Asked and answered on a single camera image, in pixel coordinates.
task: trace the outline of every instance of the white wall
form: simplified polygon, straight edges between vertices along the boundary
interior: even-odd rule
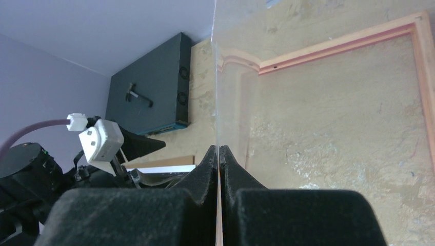
[[[104,117],[110,78],[0,34],[0,143],[29,124],[69,113]],[[81,150],[77,132],[41,129],[19,140],[38,142],[64,172]]]

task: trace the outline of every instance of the hammer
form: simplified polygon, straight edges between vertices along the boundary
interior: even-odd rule
[[[134,88],[136,87],[136,84],[130,83],[130,86],[128,87],[127,94],[125,95],[125,101],[131,101],[131,96],[136,97],[137,99],[141,101],[145,101],[148,103],[148,107],[152,107],[152,100],[147,98],[146,96],[139,95],[134,92]]]

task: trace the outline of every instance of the clear acrylic panel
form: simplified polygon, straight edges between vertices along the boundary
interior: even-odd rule
[[[271,189],[360,192],[390,245],[435,245],[435,177],[410,35],[259,75],[268,59],[417,12],[435,27],[434,7],[217,0],[216,145]]]

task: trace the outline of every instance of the purple cable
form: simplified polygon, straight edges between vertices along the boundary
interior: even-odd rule
[[[53,119],[53,120],[47,120],[35,123],[30,126],[26,126],[23,129],[17,131],[12,136],[10,136],[0,147],[0,161],[3,159],[5,154],[8,152],[9,148],[12,147],[12,145],[18,141],[22,136],[26,135],[29,132],[33,132],[35,130],[44,128],[44,127],[51,127],[51,126],[59,126],[59,125],[69,125],[71,121],[69,119]]]

